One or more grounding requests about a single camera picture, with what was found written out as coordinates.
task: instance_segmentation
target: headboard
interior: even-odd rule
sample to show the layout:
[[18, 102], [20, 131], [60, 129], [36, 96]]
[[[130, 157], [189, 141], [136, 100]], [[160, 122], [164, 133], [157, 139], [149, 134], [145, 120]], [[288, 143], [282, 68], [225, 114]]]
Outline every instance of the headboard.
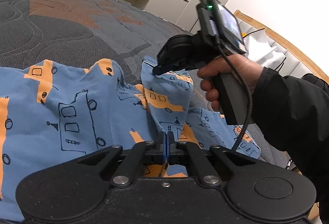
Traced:
[[237, 10], [234, 13], [234, 16], [248, 23], [249, 25], [255, 27], [256, 29], [265, 28], [265, 32], [268, 37], [273, 39], [279, 45], [287, 49], [291, 54], [293, 54], [299, 61], [301, 61], [314, 75], [323, 79], [327, 83], [329, 83], [329, 77], [303, 52], [301, 52], [297, 47], [295, 47], [292, 43], [284, 39], [282, 36], [278, 35], [276, 32], [272, 31], [270, 28], [261, 24], [260, 22], [250, 18], [249, 16], [241, 13], [241, 11]]

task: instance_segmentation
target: white wall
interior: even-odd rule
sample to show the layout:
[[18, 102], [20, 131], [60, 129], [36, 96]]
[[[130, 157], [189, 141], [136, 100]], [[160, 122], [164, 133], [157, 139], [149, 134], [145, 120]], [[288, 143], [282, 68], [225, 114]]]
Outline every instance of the white wall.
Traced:
[[329, 75], [329, 0], [228, 0], [226, 6], [283, 36]]

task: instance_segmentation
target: black handle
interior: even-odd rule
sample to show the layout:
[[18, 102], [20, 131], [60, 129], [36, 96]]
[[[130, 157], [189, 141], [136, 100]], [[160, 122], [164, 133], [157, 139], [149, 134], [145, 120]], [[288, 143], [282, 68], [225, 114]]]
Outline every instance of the black handle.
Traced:
[[228, 125], [243, 125], [247, 116], [248, 96], [231, 73], [220, 73], [211, 78], [219, 92], [219, 103]]

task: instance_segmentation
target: display screen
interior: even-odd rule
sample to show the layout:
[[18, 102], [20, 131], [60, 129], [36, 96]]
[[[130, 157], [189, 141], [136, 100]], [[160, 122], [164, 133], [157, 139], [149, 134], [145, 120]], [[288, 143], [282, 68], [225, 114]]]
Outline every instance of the display screen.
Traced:
[[218, 4], [218, 11], [224, 27], [242, 41], [242, 34], [240, 32], [236, 18], [224, 6], [220, 4]]

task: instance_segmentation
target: finger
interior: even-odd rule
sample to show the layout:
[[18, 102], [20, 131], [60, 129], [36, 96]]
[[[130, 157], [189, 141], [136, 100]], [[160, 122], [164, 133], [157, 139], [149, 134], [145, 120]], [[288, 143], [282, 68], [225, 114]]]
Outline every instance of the finger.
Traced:
[[200, 83], [200, 87], [203, 91], [209, 91], [213, 88], [213, 84], [211, 83], [211, 81], [203, 79]]
[[208, 101], [214, 101], [216, 99], [218, 99], [219, 97], [219, 93], [216, 89], [210, 89], [207, 93], [206, 93], [206, 99]]
[[[228, 57], [231, 62], [234, 61], [236, 58], [235, 55], [231, 55]], [[198, 77], [205, 78], [208, 76], [215, 76], [218, 75], [218, 73], [229, 73], [231, 71], [230, 66], [227, 64], [224, 58], [219, 57], [211, 62], [209, 62], [206, 66], [202, 67], [198, 71]]]
[[214, 100], [212, 103], [211, 103], [211, 107], [213, 108], [213, 110], [215, 112], [219, 111], [219, 101], [218, 100]]

